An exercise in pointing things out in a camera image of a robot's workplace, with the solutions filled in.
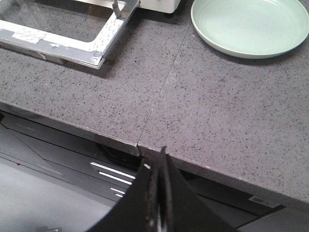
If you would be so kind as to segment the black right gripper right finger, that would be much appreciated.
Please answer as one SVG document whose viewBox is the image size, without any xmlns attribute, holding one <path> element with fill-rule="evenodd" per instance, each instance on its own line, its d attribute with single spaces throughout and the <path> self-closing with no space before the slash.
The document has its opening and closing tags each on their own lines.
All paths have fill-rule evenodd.
<svg viewBox="0 0 309 232">
<path fill-rule="evenodd" d="M 191 190 L 163 146 L 158 155 L 161 226 L 166 232 L 236 232 Z"/>
</svg>

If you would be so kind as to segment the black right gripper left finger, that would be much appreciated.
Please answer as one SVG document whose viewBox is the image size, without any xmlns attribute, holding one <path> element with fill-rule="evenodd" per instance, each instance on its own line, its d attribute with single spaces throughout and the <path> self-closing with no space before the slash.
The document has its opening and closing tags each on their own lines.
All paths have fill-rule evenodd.
<svg viewBox="0 0 309 232">
<path fill-rule="evenodd" d="M 158 162 L 144 158 L 124 197 L 90 232 L 158 231 Z"/>
</svg>

